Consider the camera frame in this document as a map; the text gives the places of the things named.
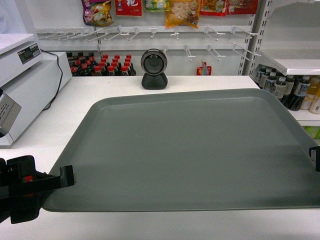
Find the countertop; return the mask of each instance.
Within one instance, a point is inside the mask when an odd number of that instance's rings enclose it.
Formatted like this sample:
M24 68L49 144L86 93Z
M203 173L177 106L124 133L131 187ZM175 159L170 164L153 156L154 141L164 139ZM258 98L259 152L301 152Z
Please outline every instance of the countertop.
M39 172L49 172L89 108L118 96L258 88L248 76L168 76L163 90L145 90L141 76L73 77L51 108L43 111L9 147L5 160L32 155ZM197 212L77 212L41 209L33 221L0 224L1 240L12 239L234 239L318 240L319 209Z

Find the camera lens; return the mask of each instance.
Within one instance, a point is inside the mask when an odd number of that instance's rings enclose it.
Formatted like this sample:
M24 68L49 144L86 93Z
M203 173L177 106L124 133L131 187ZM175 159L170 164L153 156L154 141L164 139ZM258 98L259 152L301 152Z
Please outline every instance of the camera lens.
M144 60L144 68L148 71L150 74L159 74L164 68L164 61L158 57L157 55L149 55Z
M158 49L149 49L142 55L141 66L149 75L160 75L167 67L166 55Z

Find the gray tray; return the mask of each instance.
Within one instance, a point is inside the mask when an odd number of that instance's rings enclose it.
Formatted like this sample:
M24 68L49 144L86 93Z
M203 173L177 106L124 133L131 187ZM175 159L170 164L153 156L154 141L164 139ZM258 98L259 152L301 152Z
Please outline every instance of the gray tray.
M49 196L59 212L320 207L316 143L270 93L216 90L95 103L50 174L75 186Z

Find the black clamp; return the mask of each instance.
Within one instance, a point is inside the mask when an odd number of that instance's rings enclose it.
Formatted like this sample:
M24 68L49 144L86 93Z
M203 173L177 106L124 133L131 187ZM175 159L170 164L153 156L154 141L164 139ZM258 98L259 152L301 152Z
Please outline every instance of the black clamp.
M73 185L72 165L60 167L60 176L53 176L36 171L31 155L0 158L0 223L8 217L12 224L36 219L54 190Z
M315 171L320 172L320 146L310 147L309 156L315 162Z

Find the snack bag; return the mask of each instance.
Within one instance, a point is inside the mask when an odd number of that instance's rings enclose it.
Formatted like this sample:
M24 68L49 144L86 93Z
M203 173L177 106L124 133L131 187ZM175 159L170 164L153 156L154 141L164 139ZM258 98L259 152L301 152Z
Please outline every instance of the snack bag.
M142 16L142 0L114 0L115 15Z
M227 15L227 0L202 0L200 14L207 16L220 16Z
M198 28L200 0L170 0L170 10L166 12L165 27L172 28L185 24Z
M106 27L113 24L110 10L111 0L81 0L83 6L83 22L86 25Z
M228 15L235 14L256 14L258 0L228 0Z
M150 12L169 11L169 0L144 0L144 7Z

